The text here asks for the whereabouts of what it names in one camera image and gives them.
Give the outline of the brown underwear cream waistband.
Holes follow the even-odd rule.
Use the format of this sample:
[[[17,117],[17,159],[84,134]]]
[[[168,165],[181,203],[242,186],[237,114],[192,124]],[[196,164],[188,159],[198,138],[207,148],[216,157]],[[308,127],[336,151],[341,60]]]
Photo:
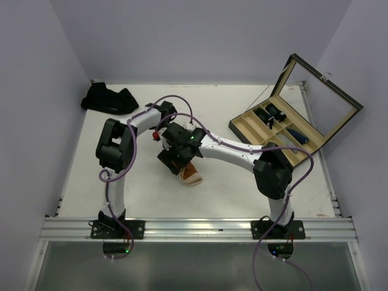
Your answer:
[[[191,187],[202,183],[202,176],[191,162],[180,170],[178,176],[185,186]]]

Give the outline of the grey underwear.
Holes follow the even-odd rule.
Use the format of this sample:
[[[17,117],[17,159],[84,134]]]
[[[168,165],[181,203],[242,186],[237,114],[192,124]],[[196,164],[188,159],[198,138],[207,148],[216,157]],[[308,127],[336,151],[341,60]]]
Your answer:
[[[283,134],[279,134],[278,138],[284,143],[285,146],[291,147],[292,148],[291,151],[294,154],[299,153],[299,151],[296,149],[297,146],[287,136],[285,136]]]

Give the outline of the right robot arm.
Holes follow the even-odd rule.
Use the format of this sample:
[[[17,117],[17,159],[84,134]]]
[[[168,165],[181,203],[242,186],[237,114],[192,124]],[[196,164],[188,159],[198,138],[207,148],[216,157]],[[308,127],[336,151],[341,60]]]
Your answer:
[[[160,128],[153,137],[163,146],[158,159],[188,185],[201,180],[192,164],[195,157],[217,159],[252,173],[259,192],[269,200],[272,235],[283,238],[291,232],[294,213],[286,201],[286,192],[292,181],[293,166],[281,150],[272,150],[277,144],[271,142],[263,147],[212,139],[202,128],[190,131],[175,122]]]

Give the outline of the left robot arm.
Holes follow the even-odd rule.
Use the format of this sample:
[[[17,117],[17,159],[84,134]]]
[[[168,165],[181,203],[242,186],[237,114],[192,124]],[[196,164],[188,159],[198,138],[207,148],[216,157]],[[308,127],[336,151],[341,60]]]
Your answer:
[[[135,162],[137,137],[156,127],[166,116],[175,113],[171,102],[146,105],[143,112],[130,119],[105,121],[96,148],[96,157],[102,170],[99,179],[105,183],[104,202],[98,221],[112,238],[123,236],[126,230],[124,184],[125,176]]]

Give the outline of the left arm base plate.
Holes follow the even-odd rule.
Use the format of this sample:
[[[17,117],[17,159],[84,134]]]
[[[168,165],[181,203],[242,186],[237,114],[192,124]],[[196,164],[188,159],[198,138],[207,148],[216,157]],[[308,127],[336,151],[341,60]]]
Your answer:
[[[125,220],[123,224],[131,231],[133,239],[143,239],[146,222],[143,220]],[[104,226],[98,220],[89,221],[93,239],[130,239],[130,235],[121,227],[115,229]]]

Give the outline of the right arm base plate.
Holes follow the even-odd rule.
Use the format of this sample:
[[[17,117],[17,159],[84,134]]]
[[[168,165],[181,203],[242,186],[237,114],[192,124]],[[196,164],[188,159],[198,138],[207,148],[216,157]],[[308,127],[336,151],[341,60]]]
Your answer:
[[[271,220],[254,220],[250,222],[252,238],[259,240],[263,234],[273,225]],[[305,239],[304,224],[301,220],[294,220],[286,226],[276,225],[265,239]]]

